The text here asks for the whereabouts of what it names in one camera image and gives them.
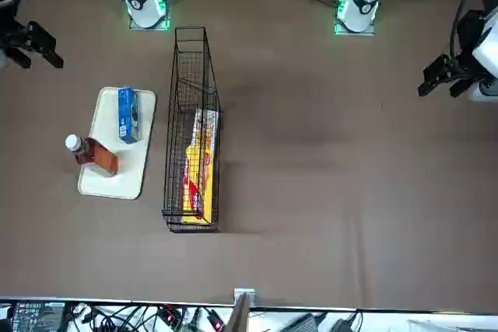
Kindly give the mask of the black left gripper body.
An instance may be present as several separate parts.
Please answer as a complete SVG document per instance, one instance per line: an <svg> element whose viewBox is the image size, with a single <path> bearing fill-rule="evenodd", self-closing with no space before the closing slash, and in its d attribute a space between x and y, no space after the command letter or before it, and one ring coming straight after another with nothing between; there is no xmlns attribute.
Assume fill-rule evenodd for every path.
<svg viewBox="0 0 498 332"><path fill-rule="evenodd" d="M486 14L481 9L469 9L464 15L457 12L450 37L449 79L472 78L486 71L472 52L481 37Z"/></svg>

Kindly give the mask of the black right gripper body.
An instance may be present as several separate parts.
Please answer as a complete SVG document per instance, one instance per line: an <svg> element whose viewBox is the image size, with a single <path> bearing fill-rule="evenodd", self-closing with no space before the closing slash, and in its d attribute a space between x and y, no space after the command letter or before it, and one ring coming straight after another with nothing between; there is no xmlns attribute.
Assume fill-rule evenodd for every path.
<svg viewBox="0 0 498 332"><path fill-rule="evenodd" d="M6 52L9 49L21 48L26 51L30 49L26 43L28 40L28 26L20 23L1 24L1 50Z"/></svg>

